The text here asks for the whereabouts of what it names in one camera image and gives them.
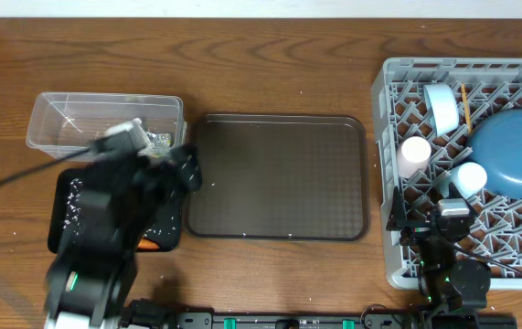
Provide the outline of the dark blue plate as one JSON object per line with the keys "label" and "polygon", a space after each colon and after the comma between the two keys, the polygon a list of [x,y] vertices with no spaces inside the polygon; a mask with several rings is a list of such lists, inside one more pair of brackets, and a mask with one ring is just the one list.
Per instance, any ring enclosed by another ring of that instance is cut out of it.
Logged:
{"label": "dark blue plate", "polygon": [[485,188],[522,198],[522,109],[501,111],[478,124],[467,139],[468,159],[487,173]]}

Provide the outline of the light blue bowl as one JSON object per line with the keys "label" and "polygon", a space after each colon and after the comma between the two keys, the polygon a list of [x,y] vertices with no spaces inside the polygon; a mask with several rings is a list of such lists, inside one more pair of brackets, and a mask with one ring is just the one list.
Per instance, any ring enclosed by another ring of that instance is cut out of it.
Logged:
{"label": "light blue bowl", "polygon": [[451,87],[436,83],[423,86],[426,107],[432,112],[432,124],[437,136],[443,136],[459,126],[459,112]]}

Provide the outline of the wooden chopstick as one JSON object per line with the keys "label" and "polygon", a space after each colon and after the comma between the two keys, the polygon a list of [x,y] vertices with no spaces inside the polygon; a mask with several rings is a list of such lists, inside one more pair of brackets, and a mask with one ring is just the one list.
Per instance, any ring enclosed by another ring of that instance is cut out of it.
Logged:
{"label": "wooden chopstick", "polygon": [[467,93],[466,93],[466,87],[465,87],[464,83],[461,83],[461,96],[462,96],[464,119],[465,119],[465,124],[467,127],[467,132],[468,132],[468,134],[471,134],[473,131],[473,125],[472,125],[470,107],[469,107]]}

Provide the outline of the light blue cup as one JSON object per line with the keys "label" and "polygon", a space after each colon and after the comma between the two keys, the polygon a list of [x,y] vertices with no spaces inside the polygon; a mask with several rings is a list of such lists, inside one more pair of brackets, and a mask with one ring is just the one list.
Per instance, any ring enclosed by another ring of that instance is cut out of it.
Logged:
{"label": "light blue cup", "polygon": [[441,179],[438,184],[438,191],[441,196],[449,195],[449,184],[454,184],[456,189],[464,199],[475,195],[481,191],[487,182],[485,169],[474,162],[460,164],[451,169],[448,175]]}

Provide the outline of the pink cup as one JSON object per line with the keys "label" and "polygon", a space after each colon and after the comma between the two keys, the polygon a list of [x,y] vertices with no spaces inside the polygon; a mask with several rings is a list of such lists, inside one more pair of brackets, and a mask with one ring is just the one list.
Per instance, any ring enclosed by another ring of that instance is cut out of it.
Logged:
{"label": "pink cup", "polygon": [[427,168],[431,145],[420,136],[411,136],[399,146],[396,157],[398,175],[411,178],[418,170],[424,171]]}

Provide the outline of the orange carrot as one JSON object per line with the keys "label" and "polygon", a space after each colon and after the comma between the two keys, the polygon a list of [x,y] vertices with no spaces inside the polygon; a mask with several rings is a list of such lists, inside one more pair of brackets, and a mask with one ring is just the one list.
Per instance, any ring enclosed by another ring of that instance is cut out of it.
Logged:
{"label": "orange carrot", "polygon": [[137,249],[139,251],[157,251],[160,249],[159,245],[149,239],[141,239]]}

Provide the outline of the white napkin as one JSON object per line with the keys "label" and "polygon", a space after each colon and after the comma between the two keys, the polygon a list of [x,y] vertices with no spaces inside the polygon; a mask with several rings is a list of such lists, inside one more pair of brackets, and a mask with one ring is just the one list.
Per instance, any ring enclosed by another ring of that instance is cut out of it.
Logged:
{"label": "white napkin", "polygon": [[146,135],[149,139],[149,144],[144,149],[144,153],[153,158],[164,157],[172,146],[172,134],[146,132]]}

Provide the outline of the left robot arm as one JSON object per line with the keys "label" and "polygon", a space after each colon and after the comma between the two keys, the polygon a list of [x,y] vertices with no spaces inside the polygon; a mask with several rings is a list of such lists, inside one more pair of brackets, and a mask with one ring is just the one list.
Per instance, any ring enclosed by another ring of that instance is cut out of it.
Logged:
{"label": "left robot arm", "polygon": [[186,197],[201,186],[191,144],[171,149],[159,164],[128,154],[62,172],[48,234],[56,258],[46,277],[46,326],[101,328],[118,318],[141,240],[158,252],[175,249]]}

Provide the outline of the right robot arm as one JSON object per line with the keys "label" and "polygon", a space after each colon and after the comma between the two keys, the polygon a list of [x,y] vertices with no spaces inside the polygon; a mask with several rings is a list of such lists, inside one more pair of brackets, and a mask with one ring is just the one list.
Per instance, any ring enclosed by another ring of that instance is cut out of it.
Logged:
{"label": "right robot arm", "polygon": [[426,218],[407,218],[404,198],[393,191],[387,231],[400,233],[399,244],[419,252],[420,293],[429,304],[399,320],[401,328],[478,328],[477,311],[487,306],[491,273],[479,260],[458,260],[455,244],[470,233],[477,212],[454,187]]}

